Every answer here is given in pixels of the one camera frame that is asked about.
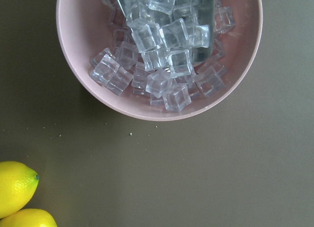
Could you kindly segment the pink bowl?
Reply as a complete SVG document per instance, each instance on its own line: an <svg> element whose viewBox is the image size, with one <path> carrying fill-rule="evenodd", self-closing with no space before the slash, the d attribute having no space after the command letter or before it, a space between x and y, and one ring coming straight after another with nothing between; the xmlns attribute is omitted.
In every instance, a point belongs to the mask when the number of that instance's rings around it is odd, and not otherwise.
<svg viewBox="0 0 314 227"><path fill-rule="evenodd" d="M227 68L224 87L210 97L192 101L181 112L153 107L145 96L127 89L117 96L93 81L90 59L113 46L112 30L106 24L109 8L101 0L57 0L56 26L63 54L79 82L98 101L130 117L148 121L174 121L201 114L228 97L249 71L262 35L262 0L222 0L233 10L236 26L221 37L226 54L220 63Z"/></svg>

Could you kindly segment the metal ice scoop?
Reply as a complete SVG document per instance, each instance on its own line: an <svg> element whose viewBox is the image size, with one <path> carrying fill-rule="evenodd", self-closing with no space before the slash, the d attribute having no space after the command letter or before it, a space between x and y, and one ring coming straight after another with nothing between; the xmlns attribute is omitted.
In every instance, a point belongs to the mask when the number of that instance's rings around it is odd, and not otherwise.
<svg viewBox="0 0 314 227"><path fill-rule="evenodd" d="M157 47L190 48L193 64L213 52L216 0L117 0L133 36L151 27Z"/></svg>

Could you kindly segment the clear ice cube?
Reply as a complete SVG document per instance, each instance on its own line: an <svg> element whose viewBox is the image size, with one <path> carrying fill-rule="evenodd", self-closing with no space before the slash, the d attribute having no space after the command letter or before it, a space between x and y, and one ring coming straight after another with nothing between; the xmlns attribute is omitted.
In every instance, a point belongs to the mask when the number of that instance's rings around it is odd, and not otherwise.
<svg viewBox="0 0 314 227"><path fill-rule="evenodd" d="M172 50L167 55L172 78L192 74L193 65L190 60L188 49Z"/></svg>
<svg viewBox="0 0 314 227"><path fill-rule="evenodd" d="M199 73L195 78L195 83L205 97L210 97L225 87L221 77L212 66L205 68Z"/></svg>
<svg viewBox="0 0 314 227"><path fill-rule="evenodd" d="M175 85L166 91L162 97L168 111L181 112L192 102L187 85Z"/></svg>
<svg viewBox="0 0 314 227"><path fill-rule="evenodd" d="M105 54L89 76L98 84L105 86L117 73L119 67L120 64L112 56Z"/></svg>
<svg viewBox="0 0 314 227"><path fill-rule="evenodd" d="M159 29L159 24L145 24L141 29L131 33L140 53L161 48L162 40Z"/></svg>
<svg viewBox="0 0 314 227"><path fill-rule="evenodd" d="M125 69L130 69L138 61L137 46L126 41L122 41L116 49L115 57L117 62Z"/></svg>
<svg viewBox="0 0 314 227"><path fill-rule="evenodd" d="M172 84L172 78L169 72L159 69L147 76L145 91L156 98L160 98L163 93L169 89Z"/></svg>
<svg viewBox="0 0 314 227"><path fill-rule="evenodd" d="M217 7L214 14L215 33L225 34L235 25L233 10L230 6Z"/></svg>

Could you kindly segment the yellow lemon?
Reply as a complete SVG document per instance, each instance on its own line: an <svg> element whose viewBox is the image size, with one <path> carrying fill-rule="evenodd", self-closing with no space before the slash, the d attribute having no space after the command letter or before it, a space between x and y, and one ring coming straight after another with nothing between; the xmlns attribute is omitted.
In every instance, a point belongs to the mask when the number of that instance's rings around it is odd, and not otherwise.
<svg viewBox="0 0 314 227"><path fill-rule="evenodd" d="M53 216L43 209L23 209L1 219L1 227L56 227Z"/></svg>
<svg viewBox="0 0 314 227"><path fill-rule="evenodd" d="M0 163L0 217L22 209L33 197L39 183L38 173L23 163Z"/></svg>

